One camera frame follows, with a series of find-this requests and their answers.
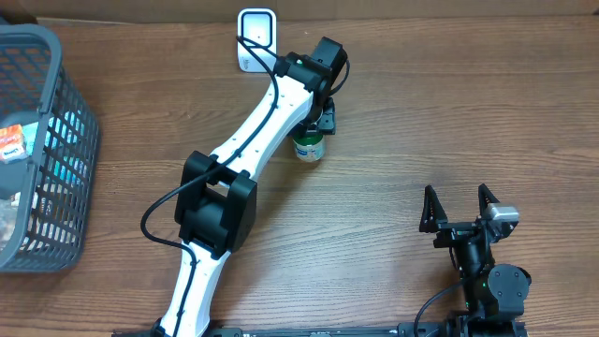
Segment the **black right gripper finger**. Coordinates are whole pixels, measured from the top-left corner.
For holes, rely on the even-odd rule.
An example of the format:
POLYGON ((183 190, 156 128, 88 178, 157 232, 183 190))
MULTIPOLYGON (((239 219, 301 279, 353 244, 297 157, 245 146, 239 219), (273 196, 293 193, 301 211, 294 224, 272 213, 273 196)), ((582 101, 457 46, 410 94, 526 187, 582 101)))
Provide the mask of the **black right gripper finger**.
POLYGON ((484 183, 478 186, 479 214, 482 219, 491 220, 494 217, 494 207, 499 203, 499 199, 484 183))
POLYGON ((433 187, 429 184, 424 189, 423 211, 419 231, 435 233, 448 224, 446 213, 433 187))

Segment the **teal gum packet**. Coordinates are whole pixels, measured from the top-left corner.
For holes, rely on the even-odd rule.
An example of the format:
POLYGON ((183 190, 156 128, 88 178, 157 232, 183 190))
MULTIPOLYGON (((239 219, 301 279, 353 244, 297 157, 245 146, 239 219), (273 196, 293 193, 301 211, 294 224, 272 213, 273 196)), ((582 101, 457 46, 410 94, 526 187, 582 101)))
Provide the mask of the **teal gum packet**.
MULTIPOLYGON (((80 185, 88 178, 87 159, 76 153, 77 150, 85 148, 82 144, 85 124, 80 115, 78 110, 67 111, 62 117, 51 116, 44 131, 43 146, 47 147, 49 152, 42 154, 42 163, 45 163, 48 156, 48 166, 52 174, 69 185, 80 185)), ((33 158, 40 120, 41 117, 32 111, 24 114, 21 126, 28 156, 22 160, 33 158)))

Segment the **green lid jar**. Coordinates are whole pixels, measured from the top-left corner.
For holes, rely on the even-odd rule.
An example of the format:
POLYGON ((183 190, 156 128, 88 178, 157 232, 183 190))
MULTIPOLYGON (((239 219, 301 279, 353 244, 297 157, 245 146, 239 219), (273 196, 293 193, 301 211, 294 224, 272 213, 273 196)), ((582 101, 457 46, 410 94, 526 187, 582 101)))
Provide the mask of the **green lid jar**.
POLYGON ((297 158, 305 162, 320 160, 326 152, 326 140, 323 135, 294 136, 294 150, 297 158))

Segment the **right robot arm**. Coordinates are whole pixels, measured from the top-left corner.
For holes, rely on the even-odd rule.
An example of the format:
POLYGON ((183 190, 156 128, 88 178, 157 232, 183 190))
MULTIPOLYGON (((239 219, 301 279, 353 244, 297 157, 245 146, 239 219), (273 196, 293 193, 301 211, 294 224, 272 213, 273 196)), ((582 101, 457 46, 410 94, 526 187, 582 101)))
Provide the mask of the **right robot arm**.
POLYGON ((526 336, 518 322, 524 314, 532 276, 522 267, 498 264, 491 246, 508 238, 519 223, 519 211, 502 203, 485 184, 477 190, 479 215, 473 221, 451 222, 432 186, 424 189, 419 230, 434 233, 433 246, 449 251, 459 281, 428 299, 416 314, 412 334, 424 328, 420 320, 437 300, 463 290, 464 311, 454 311, 435 325, 434 336, 526 336))

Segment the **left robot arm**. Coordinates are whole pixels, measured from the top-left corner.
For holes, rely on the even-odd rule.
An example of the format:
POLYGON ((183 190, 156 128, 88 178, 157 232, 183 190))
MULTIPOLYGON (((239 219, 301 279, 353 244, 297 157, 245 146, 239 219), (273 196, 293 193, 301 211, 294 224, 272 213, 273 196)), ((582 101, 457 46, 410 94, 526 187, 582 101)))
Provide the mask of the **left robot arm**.
POLYGON ((182 252, 182 262, 167 312, 152 336, 202 336, 220 274, 228 258, 247 239, 256 220, 258 177, 288 136, 331 135, 332 97, 344 85, 350 63, 343 45, 322 37, 311 54, 275 56, 268 65, 260 53, 268 47, 247 37, 237 42, 263 66, 270 86, 240 128, 210 154, 192 152, 179 187, 150 206, 155 211, 177 200, 177 241, 163 240, 182 252))

